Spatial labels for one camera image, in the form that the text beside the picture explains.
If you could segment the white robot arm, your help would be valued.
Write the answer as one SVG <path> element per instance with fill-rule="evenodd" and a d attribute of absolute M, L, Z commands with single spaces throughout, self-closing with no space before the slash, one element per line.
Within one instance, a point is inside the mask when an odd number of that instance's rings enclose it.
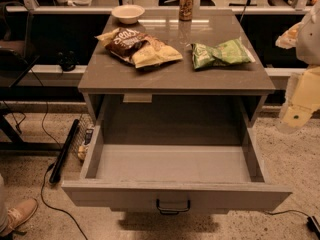
<path fill-rule="evenodd" d="M 287 83 L 277 128 L 289 134 L 301 129 L 320 109 L 320 3 L 282 34 L 276 45 L 295 47 L 297 58 L 308 65 L 303 73 L 293 73 Z"/>

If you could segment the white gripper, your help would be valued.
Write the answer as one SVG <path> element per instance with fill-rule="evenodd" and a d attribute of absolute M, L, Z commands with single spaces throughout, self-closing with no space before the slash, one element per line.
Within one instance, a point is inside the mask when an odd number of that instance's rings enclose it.
<path fill-rule="evenodd" d="M 279 36 L 277 47 L 290 49 L 296 46 L 300 24 L 296 23 Z M 290 77 L 292 94 L 289 104 L 284 104 L 279 113 L 277 129 L 285 134 L 300 130 L 320 108 L 320 66 L 309 66 L 303 73 Z"/>

